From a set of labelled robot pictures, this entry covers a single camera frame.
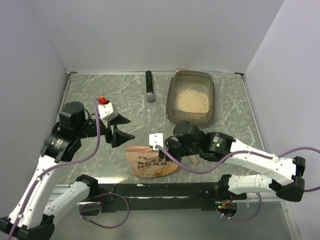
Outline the orange cat litter bag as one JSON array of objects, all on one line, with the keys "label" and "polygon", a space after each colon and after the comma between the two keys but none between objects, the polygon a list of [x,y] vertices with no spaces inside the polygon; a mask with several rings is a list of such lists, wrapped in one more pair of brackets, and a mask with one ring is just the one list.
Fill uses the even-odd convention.
[{"label": "orange cat litter bag", "polygon": [[129,145],[125,147],[125,159],[130,165],[130,173],[138,178],[160,178],[173,174],[178,165],[160,158],[148,146]]}]

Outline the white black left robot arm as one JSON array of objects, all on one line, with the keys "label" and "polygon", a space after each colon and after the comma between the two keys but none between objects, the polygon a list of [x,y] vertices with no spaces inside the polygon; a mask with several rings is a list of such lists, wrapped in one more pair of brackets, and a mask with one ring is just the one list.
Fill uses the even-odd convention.
[{"label": "white black left robot arm", "polygon": [[[63,214],[82,200],[98,198],[98,180],[82,174],[62,195],[52,203],[48,202],[63,168],[92,158],[99,149],[101,137],[113,148],[135,138],[118,129],[118,125],[128,124],[130,120],[118,113],[109,100],[95,99],[94,109],[95,113],[90,114],[79,101],[68,102],[62,107],[57,123],[44,140],[27,189],[9,216],[0,219],[0,230],[8,235],[8,239],[48,240]],[[95,149],[75,162],[73,157],[85,138],[96,139]]]}]

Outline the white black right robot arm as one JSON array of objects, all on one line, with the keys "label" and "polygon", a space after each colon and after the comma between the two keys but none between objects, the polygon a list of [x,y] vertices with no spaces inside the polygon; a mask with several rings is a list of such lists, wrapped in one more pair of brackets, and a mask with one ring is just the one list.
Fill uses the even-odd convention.
[{"label": "white black right robot arm", "polygon": [[299,202],[305,192],[303,174],[306,160],[301,156],[287,158],[251,147],[222,132],[205,133],[187,121],[178,123],[173,136],[165,140],[159,151],[181,168],[193,170],[181,163],[183,157],[198,155],[201,159],[244,167],[255,175],[224,174],[218,182],[218,193],[223,199],[244,193],[275,193],[285,201]]}]

